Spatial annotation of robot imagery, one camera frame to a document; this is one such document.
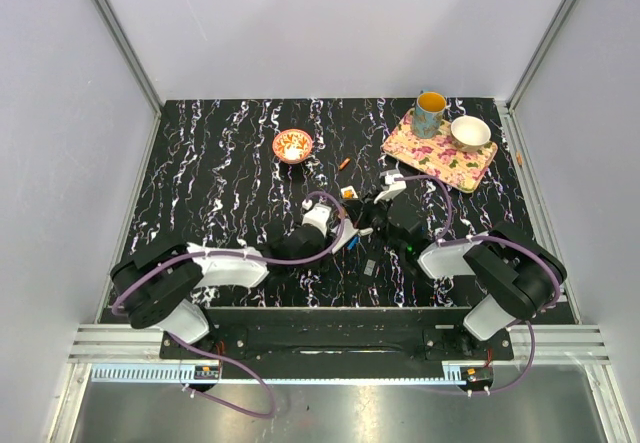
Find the white remote orange batteries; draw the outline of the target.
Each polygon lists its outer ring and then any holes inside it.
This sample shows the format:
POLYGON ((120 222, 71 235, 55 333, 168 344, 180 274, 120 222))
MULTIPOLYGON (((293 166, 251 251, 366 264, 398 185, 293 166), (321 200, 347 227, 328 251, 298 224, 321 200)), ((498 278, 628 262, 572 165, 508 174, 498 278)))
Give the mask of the white remote orange batteries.
MULTIPOLYGON (((346 200, 346 198, 342 197, 342 192, 346 189, 352 190, 355 193, 355 197, 353 199, 363 199, 360 198, 355 190, 355 188, 353 186, 347 186, 347 187, 343 187, 340 190, 340 195, 341 195, 341 200, 342 200, 342 207, 344 209, 344 201, 346 200)), ((339 245, 339 247, 343 247, 343 246, 348 246, 349 242, 354 238, 354 237, 363 237, 363 236, 367 236, 370 235, 374 228, 373 228, 373 220, 374 220, 374 213, 373 213, 373 219, 372 219, 372 227, 365 229, 365 230, 357 230, 355 229, 352 224, 351 221, 348 218, 348 215, 345 211, 345 229, 344 232, 342 234, 342 243, 339 245)))

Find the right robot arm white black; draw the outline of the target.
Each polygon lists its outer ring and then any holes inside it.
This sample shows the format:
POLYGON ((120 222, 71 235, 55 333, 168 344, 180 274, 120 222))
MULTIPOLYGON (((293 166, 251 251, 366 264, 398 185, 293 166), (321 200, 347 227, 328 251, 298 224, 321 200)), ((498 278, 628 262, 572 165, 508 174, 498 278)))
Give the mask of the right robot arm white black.
POLYGON ((487 232, 459 240, 429 238, 416 214, 372 197, 348 199, 345 235, 371 230, 381 239, 372 247, 362 278, 377 273, 383 250, 394 250, 403 273, 413 280, 475 277, 487 295, 462 320, 454 338, 468 359, 486 352, 491 337, 513 322, 529 321, 555 305, 567 278, 564 264, 513 223, 502 221, 487 232))

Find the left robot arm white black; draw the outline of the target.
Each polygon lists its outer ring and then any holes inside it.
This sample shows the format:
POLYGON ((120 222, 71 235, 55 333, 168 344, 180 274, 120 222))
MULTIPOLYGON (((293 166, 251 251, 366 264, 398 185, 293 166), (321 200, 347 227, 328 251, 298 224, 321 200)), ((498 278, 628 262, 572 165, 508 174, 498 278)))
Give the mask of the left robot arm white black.
POLYGON ((278 270, 319 264, 354 234, 348 219, 333 230, 307 219, 288 234, 272 233, 266 242, 243 249, 203 247, 162 235, 112 268, 117 292, 112 312, 134 329, 174 333, 193 357, 205 358, 215 350, 217 336, 203 310, 190 301, 194 290, 255 288, 278 270))

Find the blue battery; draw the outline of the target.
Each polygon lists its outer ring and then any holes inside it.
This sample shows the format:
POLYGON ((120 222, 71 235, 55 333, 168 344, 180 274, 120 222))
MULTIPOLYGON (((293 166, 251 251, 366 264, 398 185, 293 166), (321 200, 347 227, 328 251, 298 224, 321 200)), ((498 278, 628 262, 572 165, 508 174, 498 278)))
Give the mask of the blue battery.
POLYGON ((359 237, 354 237, 348 244, 347 249, 351 250, 352 248, 354 248, 359 242, 359 237))

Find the black remote blue batteries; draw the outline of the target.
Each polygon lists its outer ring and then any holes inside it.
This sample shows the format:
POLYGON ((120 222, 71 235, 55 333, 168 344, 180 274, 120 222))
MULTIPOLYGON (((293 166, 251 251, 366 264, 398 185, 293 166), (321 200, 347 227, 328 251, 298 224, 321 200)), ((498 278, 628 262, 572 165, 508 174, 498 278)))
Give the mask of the black remote blue batteries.
POLYGON ((374 278, 377 272, 377 261, 368 259, 365 263, 363 276, 366 278, 374 278))

